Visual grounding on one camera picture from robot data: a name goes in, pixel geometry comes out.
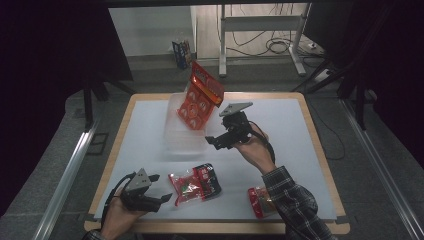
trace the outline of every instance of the clear plastic box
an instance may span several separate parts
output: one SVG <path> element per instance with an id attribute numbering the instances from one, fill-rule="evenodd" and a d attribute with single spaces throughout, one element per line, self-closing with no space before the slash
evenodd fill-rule
<path id="1" fill-rule="evenodd" d="M 174 93 L 169 98 L 164 138 L 167 149 L 175 154 L 199 154 L 205 151 L 205 130 L 191 130 L 178 116 L 177 110 L 186 93 Z"/>

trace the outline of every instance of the gray floor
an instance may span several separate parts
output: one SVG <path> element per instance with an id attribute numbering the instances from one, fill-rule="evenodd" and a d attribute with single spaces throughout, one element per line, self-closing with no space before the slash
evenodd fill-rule
<path id="1" fill-rule="evenodd" d="M 175 68 L 172 61 L 157 60 L 141 65 L 131 59 L 134 82 L 125 82 L 140 93 L 184 91 L 189 70 Z M 214 61 L 200 62 L 218 75 Z M 228 76 L 220 79 L 226 91 L 290 91 L 301 83 L 289 58 L 236 59 L 229 62 Z M 358 141 L 344 109 L 337 99 L 333 83 L 307 95 L 308 105 L 323 145 L 351 231 L 340 239 L 411 239 L 397 209 L 378 178 L 370 159 Z M 130 96 L 107 85 L 109 100 L 93 98 L 96 116 L 101 116 L 97 134 L 107 134 L 104 149 L 92 145 L 63 206 L 50 239 L 80 239 L 83 224 L 97 189 L 125 107 Z M 54 139 L 39 165 L 0 220 L 0 239 L 30 239 L 49 204 L 55 188 L 72 156 L 84 129 L 83 98 L 81 93 L 69 97 L 63 118 Z M 424 222 L 424 171 L 409 152 L 374 113 L 372 104 L 365 108 L 367 134 L 379 151 L 388 171 L 421 222 Z M 144 239 L 171 239 L 169 235 L 144 235 Z M 186 239 L 263 239 L 265 236 L 183 235 Z M 283 239 L 266 236 L 266 239 Z"/>

